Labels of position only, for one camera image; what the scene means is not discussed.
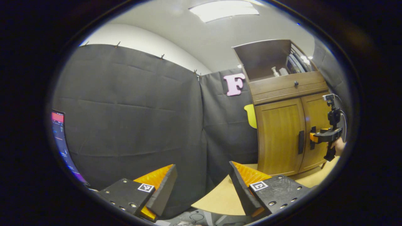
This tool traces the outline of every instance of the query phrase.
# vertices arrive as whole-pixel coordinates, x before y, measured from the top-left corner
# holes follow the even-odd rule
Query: monitor screen
[[[51,120],[53,126],[53,136],[56,141],[57,148],[63,160],[66,162],[67,167],[73,173],[73,175],[85,185],[89,185],[88,182],[81,176],[78,172],[76,166],[71,159],[70,153],[68,152],[66,134],[64,132],[64,113],[60,111],[53,110],[51,113]]]

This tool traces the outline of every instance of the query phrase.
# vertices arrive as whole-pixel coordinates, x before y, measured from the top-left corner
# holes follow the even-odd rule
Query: human hand
[[[342,137],[338,138],[336,141],[332,142],[331,149],[335,147],[335,156],[340,156],[345,148],[346,142],[344,143]]]

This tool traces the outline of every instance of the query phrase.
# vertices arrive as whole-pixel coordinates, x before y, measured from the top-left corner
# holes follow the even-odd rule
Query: cabinet door
[[[310,150],[311,127],[315,126],[317,132],[319,132],[320,129],[331,127],[328,121],[328,112],[331,110],[331,107],[322,99],[322,96],[326,94],[329,93],[322,92],[301,98],[304,115],[306,117],[306,149],[299,172],[312,169],[326,162],[324,159],[327,151],[326,143],[315,144],[314,149]]]
[[[306,129],[300,98],[259,105],[255,113],[258,170],[271,176],[297,173],[303,159]]]

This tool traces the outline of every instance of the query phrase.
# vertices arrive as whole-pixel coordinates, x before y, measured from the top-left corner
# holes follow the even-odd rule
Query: ceiling
[[[254,41],[290,39],[307,56],[313,54],[313,36],[273,6],[254,4],[260,15],[234,16],[208,23],[188,10],[212,1],[152,0],[133,7],[109,23],[132,25],[162,36],[212,72],[236,68],[239,62],[232,47]]]

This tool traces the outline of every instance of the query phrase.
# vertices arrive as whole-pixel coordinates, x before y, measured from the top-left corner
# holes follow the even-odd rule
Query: wooden cabinet
[[[324,162],[326,143],[310,148],[310,130],[329,128],[330,107],[322,96],[328,86],[317,67],[274,77],[271,67],[285,67],[290,40],[268,40],[234,47],[254,104],[258,131],[258,170],[293,175]]]

